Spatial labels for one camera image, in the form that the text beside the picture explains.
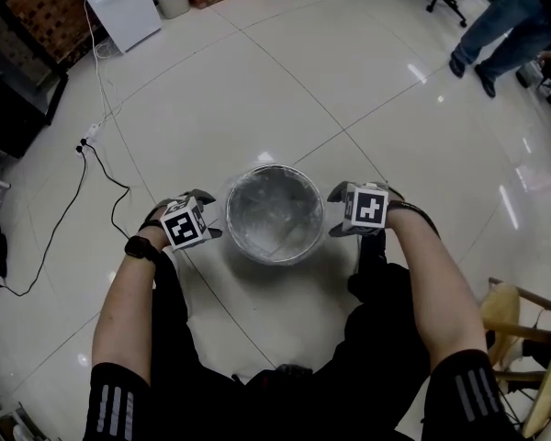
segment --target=brick wall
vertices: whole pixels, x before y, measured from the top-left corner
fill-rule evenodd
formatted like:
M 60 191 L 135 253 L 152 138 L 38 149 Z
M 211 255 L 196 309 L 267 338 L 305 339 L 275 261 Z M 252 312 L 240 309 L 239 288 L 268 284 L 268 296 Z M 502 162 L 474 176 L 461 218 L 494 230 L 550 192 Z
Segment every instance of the brick wall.
M 57 62 L 73 65 L 90 51 L 84 0 L 6 0 L 6 4 Z M 100 28 L 91 12 L 90 20 L 94 30 Z M 100 39 L 106 36 L 102 30 L 98 34 Z

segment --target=fiducial marker cube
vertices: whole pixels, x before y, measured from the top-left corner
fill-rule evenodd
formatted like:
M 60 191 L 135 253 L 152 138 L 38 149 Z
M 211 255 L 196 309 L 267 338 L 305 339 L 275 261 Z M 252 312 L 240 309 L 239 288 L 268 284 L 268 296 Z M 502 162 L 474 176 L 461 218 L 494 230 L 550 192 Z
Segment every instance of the fiducial marker cube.
M 193 196 L 181 196 L 168 204 L 160 222 L 174 250 L 212 238 Z
M 386 227 L 388 192 L 375 183 L 347 184 L 344 232 L 369 232 Z

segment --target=black cabinet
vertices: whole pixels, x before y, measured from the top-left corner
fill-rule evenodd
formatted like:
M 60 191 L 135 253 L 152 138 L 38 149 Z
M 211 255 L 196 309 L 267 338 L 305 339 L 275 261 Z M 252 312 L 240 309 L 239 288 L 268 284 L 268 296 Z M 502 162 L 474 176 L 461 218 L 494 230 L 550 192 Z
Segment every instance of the black cabinet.
M 0 0 L 0 150 L 20 158 L 51 124 L 67 74 Z

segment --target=glove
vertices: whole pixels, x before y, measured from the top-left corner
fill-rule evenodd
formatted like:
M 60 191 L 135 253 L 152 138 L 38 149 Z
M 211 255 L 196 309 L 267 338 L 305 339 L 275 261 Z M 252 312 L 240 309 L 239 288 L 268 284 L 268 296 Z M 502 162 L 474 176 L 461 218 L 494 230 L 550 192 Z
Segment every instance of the glove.
M 331 192 L 327 198 L 327 202 L 345 202 L 347 196 L 347 185 L 350 182 L 342 181 L 339 183 Z M 388 202 L 392 201 L 404 201 L 404 197 L 395 189 L 390 187 L 387 183 L 383 182 L 369 182 L 369 185 L 375 185 L 379 189 L 383 189 L 388 192 Z M 343 230 L 343 223 L 335 225 L 332 229 L 329 230 L 329 235 L 331 237 L 346 237 L 349 235 L 376 235 L 383 229 L 373 229 L 367 227 L 354 227 L 350 231 Z
M 198 240 L 194 243 L 186 244 L 186 245 L 182 245 L 182 246 L 178 245 L 175 248 L 180 248 L 180 249 L 191 248 L 193 246 L 196 246 L 200 243 L 205 242 L 206 240 L 211 240 L 211 239 L 216 239 L 216 238 L 221 237 L 222 236 L 222 230 L 215 229 L 215 228 L 212 228 L 212 227 L 207 228 L 206 224 L 202 220 L 201 214 L 202 214 L 202 212 L 204 212 L 204 206 L 207 205 L 207 204 L 211 204 L 211 203 L 215 202 L 216 199 L 214 199 L 212 197 L 212 195 L 210 195 L 208 192 L 203 191 L 201 189 L 193 189 L 191 191 L 186 191 L 184 194 L 180 195 L 177 198 L 164 199 L 159 204 L 157 204 L 155 206 L 155 208 L 153 208 L 153 210 L 147 215 L 147 217 L 145 218 L 145 222 L 140 226 L 139 230 L 144 229 L 145 227 L 153 226 L 153 227 L 159 227 L 159 228 L 161 228 L 162 230 L 165 231 L 165 228 L 162 226 L 160 218 L 167 212 L 168 206 L 172 203 L 175 203 L 175 202 L 180 202 L 180 203 L 185 202 L 185 203 L 187 203 L 187 202 L 190 201 L 191 198 L 194 198 L 196 200 L 197 208 L 199 209 L 199 212 L 200 212 L 200 217 L 197 217 L 197 226 L 198 226 L 199 229 L 201 229 L 202 228 L 201 226 L 203 225 L 204 226 L 204 231 L 208 231 L 208 234 L 206 234 L 205 237 L 200 237 L 201 240 Z M 187 222 L 188 223 L 191 222 L 191 219 L 189 218 L 189 215 L 188 215 Z M 187 232 L 187 224 L 184 227 L 185 227 L 184 232 Z M 176 240 L 176 237 L 169 237 L 168 236 L 168 238 L 170 239 L 170 242 Z

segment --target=white stripes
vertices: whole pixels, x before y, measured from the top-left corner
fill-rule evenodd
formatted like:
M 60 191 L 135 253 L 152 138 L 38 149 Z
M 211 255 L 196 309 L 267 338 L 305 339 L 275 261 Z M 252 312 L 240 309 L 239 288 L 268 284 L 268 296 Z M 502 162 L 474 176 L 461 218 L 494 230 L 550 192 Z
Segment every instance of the white stripes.
M 104 431 L 104 423 L 107 419 L 107 404 L 108 404 L 109 387 L 105 385 L 102 388 L 102 398 L 100 399 L 100 414 L 98 415 L 98 424 L 96 431 L 102 433 Z M 122 389 L 114 388 L 114 399 L 112 401 L 112 410 L 110 412 L 110 430 L 111 436 L 118 435 L 118 416 L 120 414 L 120 400 L 122 399 Z M 135 397 L 132 392 L 127 394 L 127 410 L 125 415 L 124 436 L 126 441 L 132 441 L 132 421 L 135 405 Z
M 120 411 L 120 387 L 115 387 L 114 401 L 112 401 L 112 413 L 110 414 L 110 435 L 111 436 L 117 435 L 119 411 Z
M 488 402 L 489 407 L 494 413 L 500 411 L 500 407 L 496 403 L 494 394 L 488 384 L 488 377 L 483 367 L 479 369 L 479 378 L 481 380 L 481 388 L 478 383 L 478 375 L 474 370 L 467 372 L 467 381 L 465 381 L 462 376 L 455 376 L 455 384 L 457 386 L 457 392 L 459 393 L 459 399 L 461 400 L 461 405 L 466 414 L 467 421 L 470 423 L 476 420 L 477 416 L 484 417 L 489 415 Z M 474 410 L 471 400 L 469 399 L 469 394 L 472 392 L 474 395 L 473 398 L 476 401 L 476 410 Z
M 127 441 L 132 440 L 132 409 L 133 409 L 134 397 L 132 392 L 127 395 L 127 417 L 125 419 L 125 439 Z
M 98 416 L 98 425 L 96 431 L 102 433 L 104 430 L 104 419 L 107 417 L 108 385 L 102 388 L 102 399 L 100 399 L 100 415 Z

